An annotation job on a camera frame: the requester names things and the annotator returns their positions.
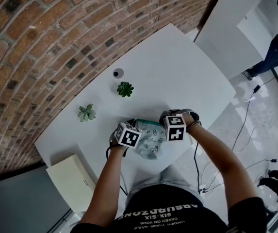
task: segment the white table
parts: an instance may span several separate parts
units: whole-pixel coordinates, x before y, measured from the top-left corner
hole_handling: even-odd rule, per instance
[[[113,71],[124,70],[116,79]],[[116,92],[121,81],[134,86],[130,98]],[[45,129],[35,145],[47,166],[77,153],[97,181],[106,162],[109,136],[129,118],[158,122],[168,109],[191,108],[208,128],[228,105],[234,89],[213,62],[172,24],[141,42],[114,62],[78,94]],[[94,104],[97,118],[80,123],[79,106]],[[129,189],[133,182],[158,174],[191,148],[187,136],[181,143],[165,143],[159,160],[147,160],[128,150],[122,173]]]

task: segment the small green plant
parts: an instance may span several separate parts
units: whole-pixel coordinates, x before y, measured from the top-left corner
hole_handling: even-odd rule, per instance
[[[134,87],[129,82],[121,82],[117,88],[118,94],[122,97],[128,96],[130,97],[132,90]]]
[[[79,118],[81,119],[81,122],[88,122],[88,120],[92,120],[96,118],[96,112],[92,109],[93,104],[87,105],[86,108],[80,106],[80,112],[78,114]]]

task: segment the bracelet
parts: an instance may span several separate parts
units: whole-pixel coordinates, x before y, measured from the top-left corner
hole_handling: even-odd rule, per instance
[[[193,125],[195,125],[195,124],[199,124],[199,125],[201,125],[201,122],[199,121],[199,120],[197,120],[197,121],[194,121],[194,122],[192,122],[190,125],[188,125],[187,127],[186,127],[186,131],[188,132],[188,130],[193,126]]]

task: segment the white cube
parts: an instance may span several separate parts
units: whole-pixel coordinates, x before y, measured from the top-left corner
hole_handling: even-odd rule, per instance
[[[186,132],[186,123],[183,115],[166,116],[165,132],[167,141],[183,141]]]
[[[120,123],[116,131],[115,138],[120,145],[135,149],[138,145],[141,132],[139,129],[125,124]]]

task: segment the gray wall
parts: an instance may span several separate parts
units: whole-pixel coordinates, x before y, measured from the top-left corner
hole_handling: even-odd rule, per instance
[[[46,233],[69,210],[46,168],[0,181],[0,233]]]

